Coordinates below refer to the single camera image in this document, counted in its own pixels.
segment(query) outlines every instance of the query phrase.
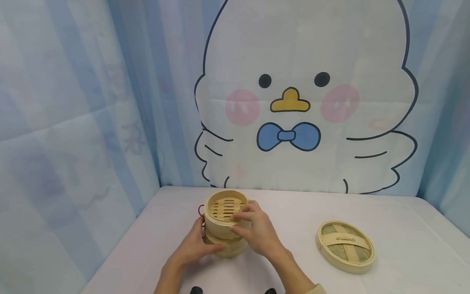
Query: blue bow tie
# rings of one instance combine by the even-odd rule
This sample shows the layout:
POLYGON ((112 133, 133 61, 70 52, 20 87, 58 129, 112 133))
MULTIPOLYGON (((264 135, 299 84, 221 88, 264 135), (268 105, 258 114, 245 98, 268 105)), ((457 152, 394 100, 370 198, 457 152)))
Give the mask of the blue bow tie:
POLYGON ((290 142, 292 146, 302 151, 312 151, 320 143, 320 130, 314 124, 301 122, 291 131, 284 131, 273 122, 268 122, 259 128, 256 143, 262 151, 270 151, 281 142, 290 142))

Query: white table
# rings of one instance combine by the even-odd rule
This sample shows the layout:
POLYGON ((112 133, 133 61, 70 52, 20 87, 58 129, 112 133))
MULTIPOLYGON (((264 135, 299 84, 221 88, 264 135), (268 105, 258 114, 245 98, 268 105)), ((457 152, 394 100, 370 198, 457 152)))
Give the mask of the white table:
MULTIPOLYGON (((197 207, 216 188, 163 187, 149 202, 82 294, 152 294, 166 258, 198 217, 197 207)), ((241 190, 271 217, 281 241, 313 282, 329 294, 470 293, 470 239, 436 209, 413 197, 241 190), (376 248, 373 269, 343 272, 317 251, 325 220, 362 229, 376 248)), ((190 267, 181 292, 284 293, 271 265, 247 249, 240 256, 204 258, 190 267)))

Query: bamboo steamer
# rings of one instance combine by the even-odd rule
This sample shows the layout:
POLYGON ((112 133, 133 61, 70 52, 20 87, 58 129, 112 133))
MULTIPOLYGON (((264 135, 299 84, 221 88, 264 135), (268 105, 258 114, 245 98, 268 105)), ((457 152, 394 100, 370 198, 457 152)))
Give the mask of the bamboo steamer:
POLYGON ((246 196, 235 190, 223 190, 210 196, 204 204, 205 228, 217 239, 231 240, 239 238, 230 231, 230 227, 239 224, 249 228, 250 222, 231 221, 233 213, 248 204, 246 196))
POLYGON ((225 250, 222 252, 216 253, 217 256, 225 257, 225 258, 232 258, 243 251, 245 251, 248 243, 243 238, 236 238, 231 240, 222 240, 214 237, 211 232, 207 229, 204 230, 205 232, 205 242, 206 244, 222 244, 225 246, 225 250))
POLYGON ((346 222, 322 223, 317 232, 316 244, 329 263, 353 274, 369 271, 376 255, 366 234, 346 222))

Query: black eye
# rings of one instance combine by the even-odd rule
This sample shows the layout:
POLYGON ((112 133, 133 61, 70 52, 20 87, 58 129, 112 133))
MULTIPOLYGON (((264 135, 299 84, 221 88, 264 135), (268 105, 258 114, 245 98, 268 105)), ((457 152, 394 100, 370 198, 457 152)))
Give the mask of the black eye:
POLYGON ((315 77, 315 84, 318 87, 324 87, 329 83, 329 74, 327 72, 320 72, 315 77))
POLYGON ((262 87, 263 89, 266 89, 271 85, 271 76, 268 75, 267 73, 262 74, 261 77, 259 77, 259 86, 262 87))

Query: yellow beak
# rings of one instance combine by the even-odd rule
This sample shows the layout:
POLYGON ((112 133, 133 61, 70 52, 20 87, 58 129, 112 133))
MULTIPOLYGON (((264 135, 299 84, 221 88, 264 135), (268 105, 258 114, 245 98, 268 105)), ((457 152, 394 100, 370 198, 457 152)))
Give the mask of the yellow beak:
POLYGON ((310 103, 307 100, 300 99, 298 90, 294 87, 289 87, 284 90, 282 99, 276 99, 271 103, 272 112, 282 111, 300 111, 306 112, 310 109, 310 103))

